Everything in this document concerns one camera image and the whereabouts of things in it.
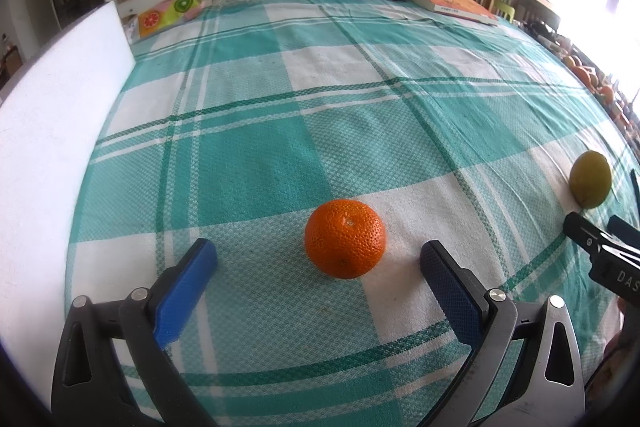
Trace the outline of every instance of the metal screw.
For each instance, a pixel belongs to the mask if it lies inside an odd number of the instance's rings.
[[[79,295],[78,297],[76,297],[74,299],[72,304],[73,304],[74,308],[82,308],[82,306],[84,306],[86,304],[86,296]]]
[[[562,308],[564,306],[564,299],[559,295],[551,295],[549,302],[554,308]]]
[[[493,288],[489,290],[489,298],[492,301],[502,302],[507,298],[507,294],[499,288]]]
[[[134,301],[143,301],[147,295],[149,295],[149,291],[146,288],[136,288],[131,292],[131,298]]]

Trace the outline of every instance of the orange fruit pile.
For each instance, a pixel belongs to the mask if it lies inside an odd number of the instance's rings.
[[[575,68],[577,66],[577,64],[575,63],[574,58],[570,57],[569,55],[567,55],[565,58],[563,58],[562,61],[564,62],[565,66],[567,68]]]
[[[386,247],[385,225],[364,203],[332,200],[311,214],[305,228],[305,251],[332,277],[354,279],[380,260]]]
[[[581,83],[584,84],[584,87],[586,87],[590,91],[593,91],[593,85],[591,84],[591,77],[587,70],[585,70],[581,66],[574,66],[573,68],[569,68],[569,69],[572,71],[572,73],[575,76],[577,76],[580,79]]]
[[[614,93],[613,93],[613,89],[611,88],[611,86],[602,86],[600,88],[600,94],[604,95],[604,102],[609,105],[610,103],[613,103],[614,101]]]

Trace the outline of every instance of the chair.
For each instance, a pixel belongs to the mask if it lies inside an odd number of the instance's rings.
[[[516,9],[513,6],[509,6],[507,3],[501,0],[494,0],[494,10],[502,12],[505,19],[510,23],[513,23],[513,18],[516,16]]]

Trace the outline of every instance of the white wall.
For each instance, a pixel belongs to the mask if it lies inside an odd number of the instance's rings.
[[[0,35],[6,33],[18,46],[23,61],[58,32],[50,0],[33,0],[31,4],[34,9],[29,10],[27,0],[0,0]]]

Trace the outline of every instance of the fruit print cushion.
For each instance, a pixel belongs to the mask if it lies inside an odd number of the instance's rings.
[[[204,7],[202,0],[164,0],[129,23],[127,37],[133,43],[192,20]]]

